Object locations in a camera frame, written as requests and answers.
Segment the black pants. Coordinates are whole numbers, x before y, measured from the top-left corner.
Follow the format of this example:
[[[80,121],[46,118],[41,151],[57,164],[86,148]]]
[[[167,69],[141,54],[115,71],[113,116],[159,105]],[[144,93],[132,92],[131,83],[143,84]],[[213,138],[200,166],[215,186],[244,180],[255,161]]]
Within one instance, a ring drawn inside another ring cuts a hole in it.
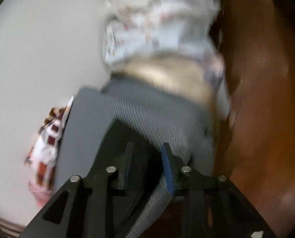
[[[120,120],[108,128],[85,178],[84,237],[126,237],[163,173],[161,153]]]

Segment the pink checked pillow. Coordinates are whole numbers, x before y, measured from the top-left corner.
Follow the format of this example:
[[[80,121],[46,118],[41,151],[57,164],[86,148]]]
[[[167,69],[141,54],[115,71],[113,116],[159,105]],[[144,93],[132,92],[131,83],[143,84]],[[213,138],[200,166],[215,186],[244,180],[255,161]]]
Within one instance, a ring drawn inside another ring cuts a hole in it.
[[[65,107],[50,110],[24,161],[30,169],[28,188],[39,208],[53,196],[59,147],[73,102],[74,97],[71,97]]]

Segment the grey mesh mattress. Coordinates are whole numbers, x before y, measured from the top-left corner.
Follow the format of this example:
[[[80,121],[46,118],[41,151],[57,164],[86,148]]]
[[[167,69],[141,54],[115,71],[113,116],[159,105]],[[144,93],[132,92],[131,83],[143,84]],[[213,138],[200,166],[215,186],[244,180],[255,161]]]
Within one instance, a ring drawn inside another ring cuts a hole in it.
[[[72,175],[87,176],[115,120],[138,132],[159,152],[168,143],[173,155],[182,158],[185,165],[203,175],[210,174],[214,152],[208,113],[183,98],[130,78],[117,77],[103,91],[79,90],[59,149],[56,185],[64,184]],[[172,198],[162,173],[127,237],[139,237],[162,215]]]

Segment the white patterned bedsheet pile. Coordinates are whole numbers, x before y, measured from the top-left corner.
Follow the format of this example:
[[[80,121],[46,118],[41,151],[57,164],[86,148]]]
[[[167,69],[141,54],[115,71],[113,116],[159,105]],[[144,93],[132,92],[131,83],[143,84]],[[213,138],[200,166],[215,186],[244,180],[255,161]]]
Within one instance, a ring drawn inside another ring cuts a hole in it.
[[[230,111],[218,52],[221,0],[107,0],[104,63],[114,73],[202,106],[224,120]]]

